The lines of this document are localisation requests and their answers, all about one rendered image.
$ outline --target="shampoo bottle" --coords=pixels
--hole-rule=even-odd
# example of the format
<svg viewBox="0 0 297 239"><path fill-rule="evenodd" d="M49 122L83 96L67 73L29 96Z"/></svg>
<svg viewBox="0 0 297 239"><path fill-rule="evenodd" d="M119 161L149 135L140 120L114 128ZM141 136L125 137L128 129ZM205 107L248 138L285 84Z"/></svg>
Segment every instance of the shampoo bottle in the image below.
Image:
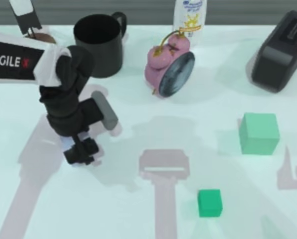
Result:
<svg viewBox="0 0 297 239"><path fill-rule="evenodd" d="M176 0L173 30L184 32L191 47L200 42L206 13L207 0Z"/></svg>

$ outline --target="green cube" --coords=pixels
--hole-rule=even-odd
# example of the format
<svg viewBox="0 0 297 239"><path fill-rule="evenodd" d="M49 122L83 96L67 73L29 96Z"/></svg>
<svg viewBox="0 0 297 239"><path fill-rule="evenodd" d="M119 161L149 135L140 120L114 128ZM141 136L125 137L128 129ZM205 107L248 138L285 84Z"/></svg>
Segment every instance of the green cube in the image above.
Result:
<svg viewBox="0 0 297 239"><path fill-rule="evenodd" d="M198 209L201 218L219 217L222 212L221 193L218 189L198 192Z"/></svg>
<svg viewBox="0 0 297 239"><path fill-rule="evenodd" d="M275 114L245 113L239 137L243 154L272 155L280 141Z"/></svg>

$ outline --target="white table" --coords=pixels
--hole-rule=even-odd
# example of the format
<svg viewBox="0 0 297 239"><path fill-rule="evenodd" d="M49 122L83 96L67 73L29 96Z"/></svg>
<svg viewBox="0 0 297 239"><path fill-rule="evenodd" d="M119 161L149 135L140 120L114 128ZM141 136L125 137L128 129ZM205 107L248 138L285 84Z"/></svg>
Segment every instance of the white table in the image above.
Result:
<svg viewBox="0 0 297 239"><path fill-rule="evenodd" d="M65 161L35 85L1 84L0 239L161 239L155 203L166 200L166 190L155 198L154 184L139 172L143 152L158 157L158 149L185 154L190 166L176 184L173 210L169 201L157 212L164 225L177 223L162 239L176 232L178 239L297 239L297 71L270 94L251 85L245 70L272 29L206 26L191 78L160 100L145 84L144 67L171 27L129 26L122 70L90 79L84 92L106 92L122 128L96 137L104 154L95 165ZM74 44L72 26L49 30L60 44ZM15 26L0 31L20 35ZM273 156L241 155L237 122L245 112L277 115L282 139ZM221 190L220 218L198 217L197 191L207 188Z"/></svg>

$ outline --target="brown object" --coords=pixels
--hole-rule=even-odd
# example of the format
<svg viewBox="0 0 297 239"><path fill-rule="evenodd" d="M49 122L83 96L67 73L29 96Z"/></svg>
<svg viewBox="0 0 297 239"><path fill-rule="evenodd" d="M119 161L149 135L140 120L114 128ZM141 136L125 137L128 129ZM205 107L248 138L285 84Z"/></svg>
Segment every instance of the brown object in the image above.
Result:
<svg viewBox="0 0 297 239"><path fill-rule="evenodd" d="M55 39L52 36L50 36L49 34L46 34L46 33L35 33L34 35L35 35L36 39L33 37L32 34L28 34L25 37L26 38L32 38L32 39L35 39L35 40L38 40L38 41L44 41L44 42L49 42L49 43L56 44Z"/></svg>

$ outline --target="black object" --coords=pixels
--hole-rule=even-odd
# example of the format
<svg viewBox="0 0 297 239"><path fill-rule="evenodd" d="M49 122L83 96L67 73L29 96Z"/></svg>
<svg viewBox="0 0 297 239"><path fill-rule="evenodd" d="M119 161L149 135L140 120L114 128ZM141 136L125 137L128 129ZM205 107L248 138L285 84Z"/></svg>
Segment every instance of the black object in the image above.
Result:
<svg viewBox="0 0 297 239"><path fill-rule="evenodd" d="M75 24L76 44L86 48L94 57L93 77L106 78L121 69L123 64L122 38L126 28L127 17L121 12L116 12L112 16L89 15Z"/></svg>
<svg viewBox="0 0 297 239"><path fill-rule="evenodd" d="M99 148L94 139L81 141L78 134L88 132L89 126L99 121L111 130L118 119L100 92L93 92L91 98L79 102L79 95L93 71L94 60L82 47L70 46L68 49L72 57L61 56L56 65L62 85L40 86L40 102L45 105L47 119L55 132L74 140L75 145L64 152L67 162L87 165L94 161L93 155Z"/></svg>
<svg viewBox="0 0 297 239"><path fill-rule="evenodd" d="M297 69L297 11L288 12L260 48L252 71L253 83L281 91Z"/></svg>
<svg viewBox="0 0 297 239"><path fill-rule="evenodd" d="M32 32L32 35L34 36L34 38L36 38L34 35L33 28L42 29L42 26L41 26L41 23L37 16L37 13L35 12L35 8L34 8L33 4L32 4L32 8L33 8L32 12L28 12L28 13L26 13L24 15L20 15L20 16L16 15L13 10L12 5L10 5L10 6L11 6L12 12L15 16L15 19L17 20L19 28L22 32L22 35L25 35L25 34L30 35L29 34L29 29L30 29Z"/></svg>
<svg viewBox="0 0 297 239"><path fill-rule="evenodd" d="M188 80L193 71L195 56L187 52L176 59L164 74L159 85L159 94L162 97L169 97L180 90Z"/></svg>
<svg viewBox="0 0 297 239"><path fill-rule="evenodd" d="M0 42L0 79L35 80L43 50Z"/></svg>

